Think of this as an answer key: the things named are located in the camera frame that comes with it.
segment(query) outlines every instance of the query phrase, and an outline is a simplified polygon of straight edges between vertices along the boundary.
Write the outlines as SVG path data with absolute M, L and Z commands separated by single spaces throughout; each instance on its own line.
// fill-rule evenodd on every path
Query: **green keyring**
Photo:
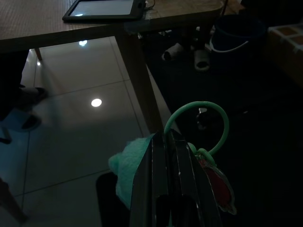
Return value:
M 215 103 L 211 103 L 211 102 L 207 102 L 207 101 L 196 101 L 196 102 L 192 102 L 192 103 L 188 103 L 184 106 L 182 106 L 181 108 L 179 108 L 176 112 L 174 112 L 172 114 L 172 116 L 169 118 L 169 120 L 167 121 L 165 128 L 164 128 L 164 136 L 167 137 L 168 132 L 170 131 L 171 125 L 173 124 L 173 122 L 175 121 L 175 119 L 177 117 L 179 117 L 183 112 L 185 112 L 186 110 L 189 110 L 191 108 L 197 108 L 197 107 L 208 107 L 208 108 L 212 108 L 216 111 L 219 112 L 219 114 L 221 115 L 221 117 L 223 118 L 223 123 L 224 123 L 224 130 L 223 130 L 223 134 L 219 140 L 219 142 L 214 146 L 213 149 L 211 149 L 209 152 L 207 152 L 205 149 L 200 148 L 197 152 L 201 153 L 203 155 L 203 157 L 210 162 L 213 165 L 215 164 L 215 161 L 212 157 L 212 155 L 214 155 L 221 147 L 222 145 L 225 143 L 227 136 L 228 136 L 228 131 L 229 131 L 229 120 L 228 120 L 228 116 L 226 114 L 226 112 L 217 104 Z M 194 146 L 191 144 L 190 148 L 192 151 L 196 151 L 196 148 L 193 148 Z
M 209 152 L 207 152 L 207 150 L 205 150 L 204 148 L 200 148 L 200 149 L 197 151 L 197 153 L 198 153 L 198 154 L 201 154 L 201 155 L 204 157 L 204 159 L 205 159 L 206 161 L 208 161 L 210 164 L 212 164 L 213 166 L 217 167 L 217 164 L 215 163 L 213 156 L 211 156 L 211 155 L 209 154 Z

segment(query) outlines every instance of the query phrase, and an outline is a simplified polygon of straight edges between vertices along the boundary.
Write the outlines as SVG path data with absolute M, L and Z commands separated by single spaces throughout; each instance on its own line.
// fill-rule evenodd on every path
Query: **dark trousers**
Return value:
M 22 71 L 27 60 L 28 50 L 0 54 L 0 121 L 14 107 L 19 96 Z
M 186 49 L 190 50 L 190 46 L 193 44 L 196 50 L 204 50 L 205 44 L 210 39 L 210 32 L 212 30 L 214 22 L 211 21 L 200 25 L 200 32 L 197 41 L 193 44 L 193 37 L 196 31 L 196 26 L 184 27 L 182 30 L 182 37 L 179 43 Z

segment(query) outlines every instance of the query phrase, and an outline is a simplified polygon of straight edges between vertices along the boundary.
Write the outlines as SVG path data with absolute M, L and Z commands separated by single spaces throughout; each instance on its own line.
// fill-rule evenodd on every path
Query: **slipper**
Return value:
M 18 132 L 32 131 L 40 124 L 39 118 L 16 108 L 12 109 L 3 121 L 0 121 L 0 127 Z
M 168 48 L 161 58 L 163 61 L 172 61 L 175 60 L 184 51 L 184 47 L 181 44 L 176 43 L 174 46 Z
M 206 72 L 210 68 L 209 56 L 206 50 L 195 51 L 195 69 L 199 72 Z
M 13 106 L 21 110 L 31 110 L 48 95 L 47 91 L 41 87 L 20 87 L 20 97 L 13 103 Z

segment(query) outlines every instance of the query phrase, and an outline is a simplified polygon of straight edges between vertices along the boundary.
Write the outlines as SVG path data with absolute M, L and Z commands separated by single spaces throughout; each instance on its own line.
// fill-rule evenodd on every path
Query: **mint green fabric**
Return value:
M 108 161 L 109 168 L 118 176 L 116 194 L 128 209 L 131 207 L 134 175 L 152 137 L 153 135 L 130 142 L 123 152 L 112 156 Z

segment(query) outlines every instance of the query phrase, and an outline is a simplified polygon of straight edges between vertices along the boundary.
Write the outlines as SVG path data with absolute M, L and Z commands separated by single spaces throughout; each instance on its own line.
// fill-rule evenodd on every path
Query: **wooden table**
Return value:
M 112 24 L 70 24 L 62 16 L 75 0 L 0 0 L 0 52 L 12 52 L 115 36 L 150 132 L 163 128 L 138 32 L 209 25 L 220 0 L 156 0 L 142 20 Z

